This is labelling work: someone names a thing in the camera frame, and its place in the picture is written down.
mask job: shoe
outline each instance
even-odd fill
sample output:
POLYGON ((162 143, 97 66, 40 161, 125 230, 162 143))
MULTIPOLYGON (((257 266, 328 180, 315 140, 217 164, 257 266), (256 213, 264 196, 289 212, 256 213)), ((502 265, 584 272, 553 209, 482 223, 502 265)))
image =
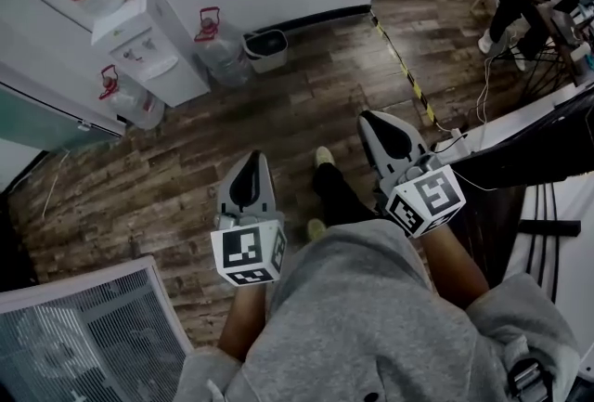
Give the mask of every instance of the shoe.
POLYGON ((489 30, 487 29, 484 32, 483 37, 481 37, 479 39, 479 49, 481 50, 481 52, 483 52, 483 54, 488 54, 489 50, 491 50, 492 45, 493 45, 493 41, 491 40, 491 34, 489 33, 489 30))
POLYGON ((336 165, 336 163, 334 162, 334 156, 332 156, 330 150, 325 146, 320 146, 318 149, 316 149, 316 169, 325 162, 329 162, 330 164, 332 164, 332 166, 336 165))
POLYGON ((526 70, 526 57, 523 56, 522 52, 518 47, 512 47, 510 52, 513 54, 513 59, 516 62, 516 67, 519 71, 526 70))
POLYGON ((318 240, 326 232, 326 224, 319 219, 311 219, 307 223, 307 238, 310 242, 318 240))

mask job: trash can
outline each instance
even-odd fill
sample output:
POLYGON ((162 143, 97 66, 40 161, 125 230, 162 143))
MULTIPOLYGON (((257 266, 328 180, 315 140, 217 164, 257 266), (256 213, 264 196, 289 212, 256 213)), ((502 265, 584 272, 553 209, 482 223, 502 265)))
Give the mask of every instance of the trash can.
POLYGON ((282 31, 245 34, 243 47, 253 69, 258 73, 272 71, 287 63, 289 43, 282 31))

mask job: metal grille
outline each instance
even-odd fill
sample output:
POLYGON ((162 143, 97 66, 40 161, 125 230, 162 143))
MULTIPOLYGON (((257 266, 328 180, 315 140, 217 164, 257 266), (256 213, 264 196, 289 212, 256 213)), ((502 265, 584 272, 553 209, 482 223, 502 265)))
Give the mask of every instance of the metal grille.
POLYGON ((184 357, 146 269, 0 315, 0 382, 17 402, 168 402, 184 357))

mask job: hazard tape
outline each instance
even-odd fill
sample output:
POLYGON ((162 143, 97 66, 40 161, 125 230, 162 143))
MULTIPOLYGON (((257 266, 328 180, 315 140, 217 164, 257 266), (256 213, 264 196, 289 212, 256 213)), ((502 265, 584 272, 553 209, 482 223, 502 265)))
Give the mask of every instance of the hazard tape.
POLYGON ((383 38, 385 43, 388 45, 388 50, 390 51, 390 54, 392 54, 392 56, 396 60, 398 60, 398 62, 400 62, 400 68, 402 69, 403 74, 407 77, 408 81, 412 85, 412 89, 414 90, 415 95, 419 99, 423 108, 427 112, 427 116, 429 117, 429 120, 431 120, 431 123, 433 123, 435 126, 437 126, 441 130, 449 131, 449 130, 445 130, 445 128, 442 128, 442 126, 437 122, 437 117, 435 117, 435 113, 433 112, 431 105, 429 104, 429 102, 427 101, 427 98, 425 97, 422 90, 420 89, 419 84, 417 83, 415 78, 412 76, 412 73, 410 73, 410 70, 408 69, 407 65, 400 57, 400 54, 398 54, 398 51, 394 47, 394 44, 392 44, 390 37, 388 36, 386 31, 382 28, 377 16, 375 14, 373 14, 373 11, 369 11, 369 14, 371 14, 371 22, 373 22, 373 25, 375 26, 376 30, 378 31, 380 36, 383 38))

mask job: gray sleeve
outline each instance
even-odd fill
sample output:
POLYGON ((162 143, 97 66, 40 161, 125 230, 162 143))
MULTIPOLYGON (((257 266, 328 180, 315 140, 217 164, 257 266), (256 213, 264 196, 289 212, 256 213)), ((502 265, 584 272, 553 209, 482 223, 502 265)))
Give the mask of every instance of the gray sleeve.
POLYGON ((215 347, 197 349, 186 356, 174 402, 210 402, 225 389, 241 364, 215 347))
POLYGON ((554 400, 565 400, 580 357, 561 313, 529 275, 516 275, 466 310, 477 330, 496 347, 510 370, 520 358, 535 357, 553 376, 554 400))

